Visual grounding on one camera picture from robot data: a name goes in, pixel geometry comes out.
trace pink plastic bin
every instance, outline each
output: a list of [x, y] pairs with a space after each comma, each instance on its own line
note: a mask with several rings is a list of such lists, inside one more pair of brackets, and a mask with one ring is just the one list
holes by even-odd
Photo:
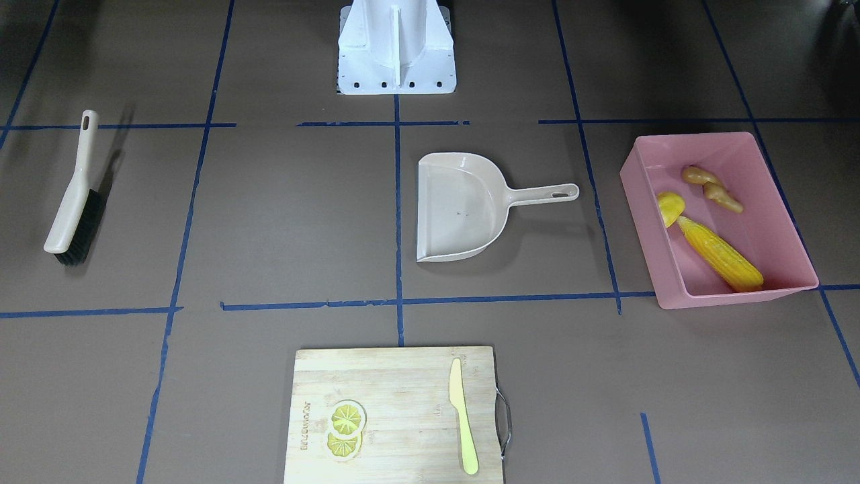
[[[688, 165], [717, 175], [744, 211], [707, 200], [686, 183]], [[818, 277], [750, 133], [641, 136], [621, 169], [627, 203], [664, 309], [770, 301], [818, 287]], [[763, 290], [735, 293], [690, 247], [678, 224], [663, 227], [656, 195], [684, 197], [684, 214], [724, 238], [765, 277]]]

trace plastic knife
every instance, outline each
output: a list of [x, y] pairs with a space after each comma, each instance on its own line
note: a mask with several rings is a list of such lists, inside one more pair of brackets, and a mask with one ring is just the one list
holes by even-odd
[[451, 405], [457, 409], [460, 424], [460, 454], [463, 456], [463, 470], [473, 475], [478, 471], [478, 455], [475, 452], [475, 442], [472, 440], [472, 429], [469, 427], [469, 416], [466, 414], [466, 396], [463, 392], [463, 372], [460, 358], [454, 358], [451, 363], [451, 377], [448, 379], [448, 398]]

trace black bristles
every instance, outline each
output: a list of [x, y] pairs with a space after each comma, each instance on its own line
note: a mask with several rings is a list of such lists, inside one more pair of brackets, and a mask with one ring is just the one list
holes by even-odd
[[89, 245], [93, 242], [100, 218], [101, 195], [91, 189], [87, 195], [87, 202], [83, 205], [81, 220], [77, 223], [69, 249], [62, 254], [54, 254], [62, 265], [78, 265], [87, 259]]

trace cutting board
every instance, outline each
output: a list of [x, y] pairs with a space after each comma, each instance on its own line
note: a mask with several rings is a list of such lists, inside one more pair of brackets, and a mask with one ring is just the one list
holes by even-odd
[[[448, 399], [454, 358], [463, 364], [478, 472], [460, 458], [457, 411]], [[301, 350], [296, 353], [285, 484], [502, 484], [495, 424], [495, 360], [489, 346]], [[327, 449], [341, 400], [366, 413], [348, 460]]]

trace lemon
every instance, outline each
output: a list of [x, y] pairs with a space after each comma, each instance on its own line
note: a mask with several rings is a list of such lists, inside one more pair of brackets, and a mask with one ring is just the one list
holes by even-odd
[[657, 195], [657, 206], [663, 215], [663, 225], [669, 228], [684, 211], [684, 198], [675, 192], [664, 191]]
[[332, 456], [339, 457], [340, 459], [354, 456], [353, 454], [361, 447], [361, 434], [353, 438], [338, 438], [334, 434], [329, 433], [328, 438], [326, 447]]
[[335, 404], [331, 415], [331, 430], [340, 438], [355, 437], [365, 427], [365, 409], [355, 400]]

